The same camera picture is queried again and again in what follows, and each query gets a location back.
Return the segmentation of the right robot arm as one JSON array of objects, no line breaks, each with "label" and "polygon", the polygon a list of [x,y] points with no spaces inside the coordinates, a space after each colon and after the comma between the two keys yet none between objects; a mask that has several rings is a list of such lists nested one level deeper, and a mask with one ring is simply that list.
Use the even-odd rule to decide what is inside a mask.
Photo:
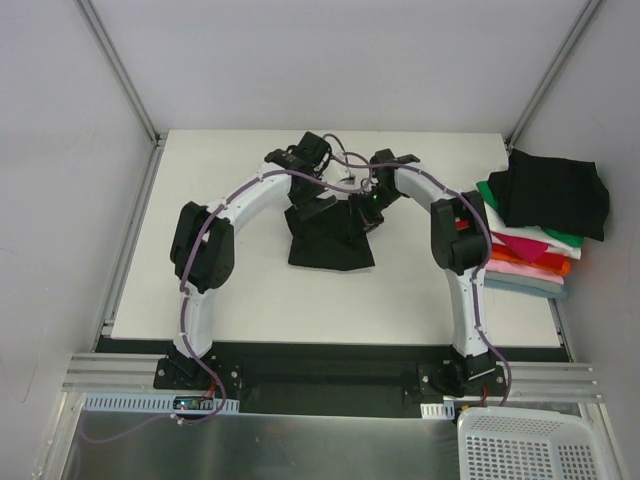
[{"label": "right robot arm", "polygon": [[484,331],[482,289],[491,239],[482,196],[459,193],[427,172],[412,155],[380,150],[369,163],[374,186],[349,197],[350,206],[369,232],[383,223],[383,210],[406,197],[430,214],[430,245],[450,292],[454,333],[450,360],[428,374],[429,385],[453,397],[481,388],[496,369]]}]

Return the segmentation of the black printed t-shirt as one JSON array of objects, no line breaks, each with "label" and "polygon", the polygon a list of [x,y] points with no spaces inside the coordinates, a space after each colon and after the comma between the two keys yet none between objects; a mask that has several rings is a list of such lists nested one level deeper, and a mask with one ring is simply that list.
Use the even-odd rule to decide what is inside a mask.
[{"label": "black printed t-shirt", "polygon": [[291,233],[289,265],[338,272],[375,266],[367,234],[384,222],[382,214],[366,219],[351,202],[340,200],[305,220],[293,207],[284,217]]}]

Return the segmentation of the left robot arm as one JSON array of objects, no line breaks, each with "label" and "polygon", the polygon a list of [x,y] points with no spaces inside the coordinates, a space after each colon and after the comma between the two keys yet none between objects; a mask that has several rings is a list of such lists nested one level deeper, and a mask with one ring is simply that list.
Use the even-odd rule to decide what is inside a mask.
[{"label": "left robot arm", "polygon": [[213,303],[235,266],[236,235],[266,207],[287,201],[307,220],[336,203],[321,195],[329,188],[322,181],[322,166],[331,147],[307,132],[296,145],[276,149],[258,171],[233,193],[206,205],[185,204],[179,215],[170,260],[182,294],[179,331],[173,340],[184,356],[177,377],[192,389],[205,386],[212,366],[205,358],[213,346]]}]

